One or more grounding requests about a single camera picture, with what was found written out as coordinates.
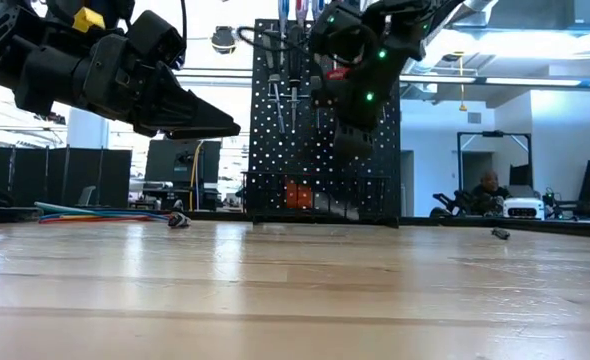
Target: black robotic arm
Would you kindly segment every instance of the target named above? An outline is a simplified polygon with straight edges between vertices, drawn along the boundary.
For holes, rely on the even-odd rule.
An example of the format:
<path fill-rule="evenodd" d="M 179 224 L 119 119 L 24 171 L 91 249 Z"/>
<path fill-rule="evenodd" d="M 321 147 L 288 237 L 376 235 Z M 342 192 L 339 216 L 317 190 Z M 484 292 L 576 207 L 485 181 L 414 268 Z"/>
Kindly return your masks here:
<path fill-rule="evenodd" d="M 230 116 L 176 80 L 171 67 L 186 50 L 177 30 L 145 11 L 124 33 L 114 27 L 121 16 L 112 13 L 107 27 L 82 8 L 70 26 L 39 17 L 27 0 L 0 0 L 0 85 L 13 90 L 18 108 L 39 115 L 58 101 L 130 123 L 146 136 L 238 135 Z"/>

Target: orange object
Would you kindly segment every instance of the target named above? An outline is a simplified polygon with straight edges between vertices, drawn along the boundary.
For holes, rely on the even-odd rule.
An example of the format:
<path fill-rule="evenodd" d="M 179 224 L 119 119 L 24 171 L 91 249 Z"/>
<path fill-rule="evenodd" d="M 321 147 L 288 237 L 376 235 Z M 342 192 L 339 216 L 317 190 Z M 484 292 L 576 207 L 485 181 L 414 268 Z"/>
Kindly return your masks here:
<path fill-rule="evenodd" d="M 289 209 L 310 209 L 313 205 L 313 193 L 310 186 L 286 184 L 286 207 Z"/>

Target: black pegboard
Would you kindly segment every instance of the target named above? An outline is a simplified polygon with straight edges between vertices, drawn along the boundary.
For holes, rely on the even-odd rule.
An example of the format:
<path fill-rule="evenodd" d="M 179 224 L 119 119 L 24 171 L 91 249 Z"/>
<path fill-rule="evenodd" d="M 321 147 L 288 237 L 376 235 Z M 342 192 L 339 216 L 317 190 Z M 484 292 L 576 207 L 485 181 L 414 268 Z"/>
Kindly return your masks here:
<path fill-rule="evenodd" d="M 255 29 L 275 30 L 279 29 L 277 20 L 259 19 L 255 22 Z M 255 42 L 262 42 L 262 35 L 257 31 Z M 286 133 L 280 134 L 276 102 L 273 96 L 273 89 L 269 89 L 269 71 L 266 63 L 266 52 L 255 48 L 253 52 L 253 86 L 250 121 L 250 152 L 249 152 L 249 175 L 247 176 L 248 204 L 255 206 L 284 207 L 284 196 L 280 191 L 267 188 L 268 180 L 261 177 L 275 174 L 302 174 L 324 179 L 313 181 L 313 191 L 330 194 L 333 198 L 341 198 L 342 193 L 350 192 L 348 188 L 340 188 L 340 184 L 347 182 L 358 182 L 363 186 L 372 186 L 381 181 L 370 181 L 373 179 L 386 179 L 386 186 L 382 194 L 377 196 L 385 199 L 383 211 L 389 216 L 400 214 L 400 109 L 399 109 L 399 86 L 395 85 L 391 91 L 390 101 L 386 104 L 379 119 L 379 126 L 372 133 L 374 148 L 368 158 L 355 157 L 349 161 L 340 161 L 333 152 L 333 139 L 336 131 L 337 120 L 333 118 L 333 111 L 321 109 L 319 111 L 319 129 L 316 126 L 316 112 L 310 106 L 309 98 L 301 98 L 297 107 L 297 122 L 295 129 L 291 125 L 291 103 L 290 88 L 288 86 L 288 74 L 284 70 L 287 61 L 281 71 L 281 82 L 279 84 L 281 110 L 286 127 Z M 304 96 L 310 94 L 310 61 L 303 59 L 304 78 L 298 93 Z M 324 71 L 331 69 L 331 62 L 323 59 Z M 362 200 L 357 197 L 354 204 L 360 212 L 372 212 L 373 209 L 366 209 L 370 198 L 369 193 L 364 195 Z M 254 197 L 261 197 L 267 201 L 253 202 Z"/>

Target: wooden table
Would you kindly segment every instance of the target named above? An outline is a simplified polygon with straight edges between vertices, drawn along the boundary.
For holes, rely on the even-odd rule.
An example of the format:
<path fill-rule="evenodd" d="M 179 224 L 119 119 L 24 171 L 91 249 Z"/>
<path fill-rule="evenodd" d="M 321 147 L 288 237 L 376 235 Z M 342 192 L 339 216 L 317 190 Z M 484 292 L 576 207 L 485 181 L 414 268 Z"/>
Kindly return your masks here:
<path fill-rule="evenodd" d="M 4 226 L 0 359 L 590 360 L 590 239 Z"/>

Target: white wall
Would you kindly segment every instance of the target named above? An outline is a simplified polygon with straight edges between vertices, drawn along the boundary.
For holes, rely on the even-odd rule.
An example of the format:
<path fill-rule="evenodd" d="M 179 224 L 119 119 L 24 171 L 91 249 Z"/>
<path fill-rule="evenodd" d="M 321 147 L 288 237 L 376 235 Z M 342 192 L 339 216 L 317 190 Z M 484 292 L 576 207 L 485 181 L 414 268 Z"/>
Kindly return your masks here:
<path fill-rule="evenodd" d="M 575 200 L 590 160 L 590 92 L 531 91 L 533 177 L 564 200 Z"/>
<path fill-rule="evenodd" d="M 531 114 L 531 92 L 514 98 L 495 109 L 495 128 L 504 132 L 531 133 L 533 117 Z M 524 144 L 526 139 L 518 138 Z M 501 185 L 507 185 L 510 166 L 520 166 L 528 163 L 526 153 L 511 138 L 495 139 L 496 152 L 493 155 L 493 167 Z"/>
<path fill-rule="evenodd" d="M 428 216 L 439 206 L 434 193 L 452 196 L 458 187 L 457 132 L 495 129 L 495 114 L 483 102 L 467 102 L 469 112 L 482 113 L 482 124 L 469 124 L 468 114 L 459 111 L 459 102 L 439 105 L 420 100 L 402 100 L 402 150 L 414 152 L 414 215 Z M 494 151 L 487 139 L 476 139 L 469 151 Z"/>

